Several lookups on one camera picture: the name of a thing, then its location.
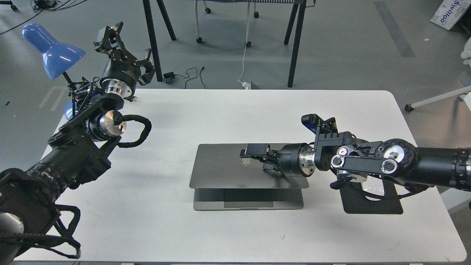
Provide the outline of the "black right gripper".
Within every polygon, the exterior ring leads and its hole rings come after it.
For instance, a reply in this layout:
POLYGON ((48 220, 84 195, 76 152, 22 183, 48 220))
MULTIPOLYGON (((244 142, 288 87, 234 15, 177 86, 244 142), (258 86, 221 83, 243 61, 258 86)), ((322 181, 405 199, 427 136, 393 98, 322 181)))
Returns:
POLYGON ((274 178, 309 177, 316 169, 315 154, 306 143, 287 144, 279 151, 271 149, 269 143, 248 143, 241 149, 240 158, 263 162, 263 171, 274 178))

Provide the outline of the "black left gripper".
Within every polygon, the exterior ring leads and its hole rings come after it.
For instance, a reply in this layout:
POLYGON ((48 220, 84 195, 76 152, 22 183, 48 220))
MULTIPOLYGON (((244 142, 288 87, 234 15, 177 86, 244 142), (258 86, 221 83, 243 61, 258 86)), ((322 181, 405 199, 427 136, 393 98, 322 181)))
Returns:
POLYGON ((151 60, 150 48, 144 51, 144 59, 136 60, 129 57, 120 37, 123 25, 123 22, 119 22, 112 27, 102 28, 94 46, 96 52, 106 54, 109 58, 100 80, 100 86, 105 93, 133 97, 137 81, 140 85, 147 85, 152 81, 155 66, 151 60), (140 67, 145 69, 144 74, 141 74, 140 67))

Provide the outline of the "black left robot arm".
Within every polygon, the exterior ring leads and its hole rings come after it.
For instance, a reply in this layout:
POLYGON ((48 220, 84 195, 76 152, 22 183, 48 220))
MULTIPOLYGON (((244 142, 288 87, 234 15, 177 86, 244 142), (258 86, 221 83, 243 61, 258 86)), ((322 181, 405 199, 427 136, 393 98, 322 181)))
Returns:
POLYGON ((30 248, 54 252, 67 243, 78 259, 80 243, 73 238, 80 219, 75 206, 56 204, 68 188, 94 181, 111 167, 108 156, 117 146, 133 148, 148 137, 152 124, 143 116, 123 115, 124 101, 132 101, 137 83, 151 82, 155 67, 151 50, 138 60, 125 49, 120 32, 123 22, 100 30, 95 50, 108 55, 101 78, 72 82, 66 70, 85 52, 58 42, 42 25, 28 24, 22 36, 42 55, 49 79, 66 78, 72 109, 68 121, 48 141, 52 151, 23 171, 9 168, 1 172, 1 264, 30 248))

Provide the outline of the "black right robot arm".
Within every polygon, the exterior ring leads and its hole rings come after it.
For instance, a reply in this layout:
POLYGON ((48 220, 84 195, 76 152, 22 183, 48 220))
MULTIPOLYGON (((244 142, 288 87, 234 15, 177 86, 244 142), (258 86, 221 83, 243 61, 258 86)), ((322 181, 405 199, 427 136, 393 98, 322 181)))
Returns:
POLYGON ((429 187, 441 186, 470 191, 470 149, 419 148, 404 139, 368 142, 349 131, 338 132, 336 119, 323 120, 316 114, 301 117, 313 132, 312 143, 291 143, 280 150, 268 143, 249 143, 241 158, 256 159, 264 170, 285 176, 309 177, 315 170, 331 171, 337 180, 334 190, 348 187, 376 199, 402 199, 429 187), (372 176, 404 187, 403 195, 375 195, 353 186, 372 176))

